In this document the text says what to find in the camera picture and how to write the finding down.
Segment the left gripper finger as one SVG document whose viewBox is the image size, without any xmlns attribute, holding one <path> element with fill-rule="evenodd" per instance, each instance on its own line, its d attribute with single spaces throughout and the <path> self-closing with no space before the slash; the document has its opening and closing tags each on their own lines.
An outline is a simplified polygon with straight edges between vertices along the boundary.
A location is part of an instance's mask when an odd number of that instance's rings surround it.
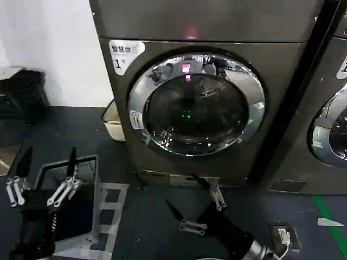
<svg viewBox="0 0 347 260">
<path fill-rule="evenodd" d="M 7 179 L 6 191 L 10 200 L 11 207 L 23 206 L 26 203 L 26 191 L 32 190 L 33 185 L 28 181 L 31 167 L 33 147 L 30 146 L 19 160 L 15 175 Z"/>
<path fill-rule="evenodd" d="M 76 162 L 76 148 L 73 147 L 67 166 L 66 178 L 47 200 L 47 206 L 60 207 L 65 199 L 71 200 L 79 189 L 82 180 L 78 178 L 78 164 Z"/>
</svg>

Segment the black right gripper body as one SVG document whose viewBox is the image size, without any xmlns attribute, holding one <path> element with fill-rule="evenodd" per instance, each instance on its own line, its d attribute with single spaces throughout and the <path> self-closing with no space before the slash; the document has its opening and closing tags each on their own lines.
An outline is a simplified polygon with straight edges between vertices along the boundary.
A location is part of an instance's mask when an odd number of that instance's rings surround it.
<svg viewBox="0 0 347 260">
<path fill-rule="evenodd" d="M 254 237 L 234 225 L 224 212 L 205 210 L 197 222 L 207 225 L 207 236 L 215 237 L 230 256 L 245 256 L 253 244 Z"/>
</svg>

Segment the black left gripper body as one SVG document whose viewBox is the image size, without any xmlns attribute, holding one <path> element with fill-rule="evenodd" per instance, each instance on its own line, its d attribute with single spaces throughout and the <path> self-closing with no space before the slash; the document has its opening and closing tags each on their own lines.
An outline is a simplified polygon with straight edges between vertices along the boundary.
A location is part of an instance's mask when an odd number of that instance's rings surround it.
<svg viewBox="0 0 347 260">
<path fill-rule="evenodd" d="M 45 259 L 55 251 L 54 213 L 47 206 L 48 193 L 27 190 L 25 203 L 20 206 L 22 224 L 18 238 L 9 252 L 10 259 Z"/>
</svg>

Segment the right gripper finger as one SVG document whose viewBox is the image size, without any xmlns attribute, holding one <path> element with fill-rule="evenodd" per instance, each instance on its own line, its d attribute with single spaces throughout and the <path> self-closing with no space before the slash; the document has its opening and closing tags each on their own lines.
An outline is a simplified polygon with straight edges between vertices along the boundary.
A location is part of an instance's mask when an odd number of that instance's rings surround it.
<svg viewBox="0 0 347 260">
<path fill-rule="evenodd" d="M 168 205 L 173 216 L 178 220 L 178 229 L 180 231 L 194 233 L 199 236 L 205 235 L 205 232 L 208 228 L 207 224 L 195 223 L 185 219 L 181 212 L 176 207 L 174 207 L 174 205 L 169 200 L 166 199 L 165 202 Z"/>
<path fill-rule="evenodd" d="M 220 189 L 220 185 L 217 181 L 208 181 L 206 178 L 199 177 L 196 174 L 192 175 L 193 179 L 197 181 L 204 189 L 209 191 L 209 194 L 216 205 L 216 209 L 222 212 L 227 204 L 224 200 L 223 193 Z"/>
</svg>

